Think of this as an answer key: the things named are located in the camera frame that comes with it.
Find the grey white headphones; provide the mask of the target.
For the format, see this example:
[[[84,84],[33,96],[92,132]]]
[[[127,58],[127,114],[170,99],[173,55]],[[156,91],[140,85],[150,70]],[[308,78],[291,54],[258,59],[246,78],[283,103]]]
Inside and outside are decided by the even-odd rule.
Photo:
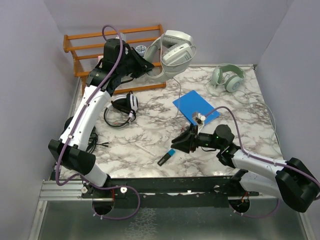
[[[193,37],[189,34],[178,30],[167,30],[146,49],[143,58],[151,63],[156,52],[159,52],[162,70],[158,74],[150,70],[145,75],[150,80],[165,83],[189,67],[197,49]]]

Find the black white headphones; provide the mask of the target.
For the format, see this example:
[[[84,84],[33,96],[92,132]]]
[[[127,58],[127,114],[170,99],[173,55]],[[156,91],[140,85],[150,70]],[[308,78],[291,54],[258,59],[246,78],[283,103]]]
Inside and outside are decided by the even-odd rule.
[[[106,105],[106,108],[103,113],[103,119],[105,123],[114,129],[120,129],[127,125],[130,125],[131,122],[135,121],[137,111],[139,107],[138,98],[134,95],[132,91],[129,91],[127,94],[117,95],[114,100]],[[123,123],[109,123],[107,120],[107,115],[111,108],[118,110],[122,113],[128,115],[128,118]]]

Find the black blue headphones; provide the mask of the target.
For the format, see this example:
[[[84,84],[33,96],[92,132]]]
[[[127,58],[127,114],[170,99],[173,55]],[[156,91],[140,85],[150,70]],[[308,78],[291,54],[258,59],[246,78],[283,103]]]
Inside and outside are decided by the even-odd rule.
[[[97,128],[94,126],[88,140],[88,144],[86,148],[87,153],[93,154],[97,146],[102,146],[106,148],[109,147],[109,142],[98,143],[98,140],[99,140],[99,136],[97,134]]]

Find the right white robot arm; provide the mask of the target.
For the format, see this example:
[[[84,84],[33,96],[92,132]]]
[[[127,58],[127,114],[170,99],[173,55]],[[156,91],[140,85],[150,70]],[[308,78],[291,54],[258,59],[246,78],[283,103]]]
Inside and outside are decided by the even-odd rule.
[[[226,124],[218,125],[212,134],[198,132],[198,126],[190,124],[172,140],[171,148],[187,154],[199,147],[217,150],[216,157],[222,165],[238,169],[238,175],[229,184],[236,196],[244,192],[263,193],[300,213],[306,212],[319,197],[320,185],[301,160],[276,160],[245,153],[233,142],[234,138]]]

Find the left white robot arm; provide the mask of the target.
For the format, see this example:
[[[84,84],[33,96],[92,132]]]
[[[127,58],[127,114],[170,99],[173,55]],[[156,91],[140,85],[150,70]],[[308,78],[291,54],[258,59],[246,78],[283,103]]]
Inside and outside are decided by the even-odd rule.
[[[98,167],[95,155],[86,151],[91,132],[122,78],[136,79],[153,68],[152,63],[144,60],[125,41],[108,39],[104,44],[103,59],[90,72],[82,101],[71,122],[58,140],[52,139],[48,144],[56,166],[83,176],[93,184],[94,193],[101,198],[110,193],[110,176]]]

